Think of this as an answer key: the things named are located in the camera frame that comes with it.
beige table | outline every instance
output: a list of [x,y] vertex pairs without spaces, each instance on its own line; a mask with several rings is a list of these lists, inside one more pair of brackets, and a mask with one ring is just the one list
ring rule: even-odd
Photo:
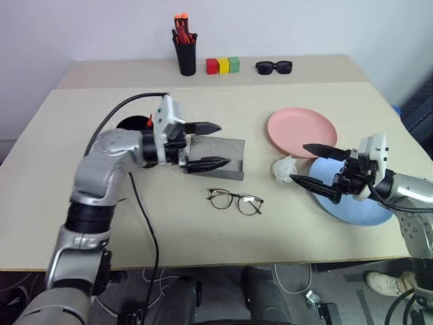
[[[156,62],[73,66],[0,167],[0,269],[46,268],[92,132],[117,103],[148,91],[171,92],[189,121],[221,125],[215,136],[246,141],[243,181],[185,175],[178,167],[134,172],[160,241],[161,265],[407,256],[395,218],[375,227],[348,225],[328,215],[296,184],[274,181],[271,164],[284,155],[266,132],[267,119],[276,110],[310,108],[335,125],[338,147],[357,147],[362,137],[384,132],[390,169],[433,179],[432,161],[394,110],[348,58],[294,58],[293,75],[266,77],[255,74],[255,61],[242,60],[237,75],[207,76],[201,70],[191,79],[180,77],[170,61],[159,62],[160,70]],[[107,128],[126,116],[149,114],[158,103],[133,102]],[[298,169],[306,173],[310,164],[299,160]],[[234,206],[216,210],[205,199],[209,187],[260,196],[263,214],[247,217]],[[112,222],[112,266],[151,266],[154,247],[129,183],[125,195],[128,199],[118,205]]]

pink plate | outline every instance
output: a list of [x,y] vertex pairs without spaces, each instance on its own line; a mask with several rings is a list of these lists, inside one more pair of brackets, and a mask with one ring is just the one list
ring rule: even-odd
[[268,133],[273,144],[286,154],[298,158],[316,158],[303,144],[335,146],[337,132],[323,115],[301,107],[289,107],[272,114]]

black pen holder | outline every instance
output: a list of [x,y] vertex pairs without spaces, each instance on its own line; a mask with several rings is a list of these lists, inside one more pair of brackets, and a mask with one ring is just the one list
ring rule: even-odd
[[196,42],[180,44],[173,39],[175,44],[179,70],[183,76],[192,76],[196,73]]

plate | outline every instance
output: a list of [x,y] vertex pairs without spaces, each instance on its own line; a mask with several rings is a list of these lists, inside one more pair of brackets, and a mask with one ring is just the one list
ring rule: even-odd
[[[326,185],[332,185],[334,175],[340,172],[343,161],[318,158],[309,171],[309,176],[320,179]],[[367,199],[355,200],[352,196],[342,195],[339,204],[330,199],[314,194],[319,204],[334,217],[353,225],[379,225],[392,217],[392,212],[382,208],[376,201]]]
[[304,144],[335,146],[337,132],[331,122],[314,110],[289,107],[272,114],[268,134],[281,151],[298,158],[316,158],[306,151]]

block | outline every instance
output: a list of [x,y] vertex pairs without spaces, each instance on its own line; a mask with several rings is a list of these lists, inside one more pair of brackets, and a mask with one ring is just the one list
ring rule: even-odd
[[239,67],[241,62],[237,56],[231,56],[229,58],[230,62],[230,73],[239,72]]
[[218,61],[217,59],[206,59],[206,73],[217,74],[218,73]]
[[218,72],[219,74],[226,74],[230,71],[230,62],[228,58],[218,58]]

